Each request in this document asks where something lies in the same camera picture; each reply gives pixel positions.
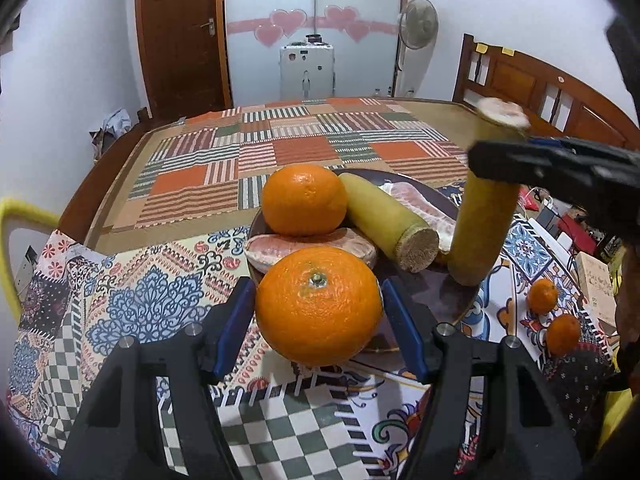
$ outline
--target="yellow chair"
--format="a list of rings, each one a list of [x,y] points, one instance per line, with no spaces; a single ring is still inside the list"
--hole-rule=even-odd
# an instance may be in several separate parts
[[[11,272],[11,265],[6,254],[6,243],[4,240],[4,221],[8,217],[24,218],[36,224],[42,224],[55,229],[58,227],[60,217],[40,209],[34,205],[16,200],[15,198],[3,198],[0,200],[0,285],[4,290],[6,302],[9,304],[11,313],[17,322],[22,315],[22,304],[18,298],[18,291],[15,288],[14,275]]]

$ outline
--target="wooden headboard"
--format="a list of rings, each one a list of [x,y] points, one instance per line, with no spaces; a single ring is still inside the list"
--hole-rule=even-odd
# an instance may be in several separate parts
[[[519,104],[535,135],[579,137],[640,149],[640,130],[604,95],[535,57],[478,43],[465,34],[453,101],[469,105],[468,91]]]

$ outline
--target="cardboard box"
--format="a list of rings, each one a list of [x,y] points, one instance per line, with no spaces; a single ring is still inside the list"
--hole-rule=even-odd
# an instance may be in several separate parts
[[[579,253],[575,263],[578,268],[580,289],[591,305],[594,315],[615,327],[616,300],[613,297],[607,264],[587,253]]]

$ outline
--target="wooden door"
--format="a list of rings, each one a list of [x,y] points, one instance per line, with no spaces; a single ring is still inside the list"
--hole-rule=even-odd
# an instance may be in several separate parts
[[[222,0],[136,0],[146,92],[154,117],[230,106]]]

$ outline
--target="plate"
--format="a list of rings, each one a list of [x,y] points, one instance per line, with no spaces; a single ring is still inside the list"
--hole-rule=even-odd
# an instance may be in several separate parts
[[[365,178],[375,186],[382,186],[385,182],[407,182],[445,215],[454,220],[458,217],[458,208],[447,197],[408,176],[365,168],[334,170],[334,173],[353,173]],[[353,225],[345,219],[342,227],[353,227]],[[251,224],[248,237],[271,233],[273,231],[264,221],[262,210],[259,210]],[[400,269],[382,252],[378,254],[378,262],[373,268],[373,273],[380,283],[390,276],[399,276],[412,299],[429,308],[439,322],[456,324],[469,310],[478,291],[476,286],[459,285],[447,272],[447,267],[432,264],[427,269],[414,274]],[[249,274],[256,283],[260,283],[263,277],[263,273],[251,264],[249,264]],[[380,322],[376,335],[373,336],[365,350],[373,352],[398,350],[398,344],[386,317]]]

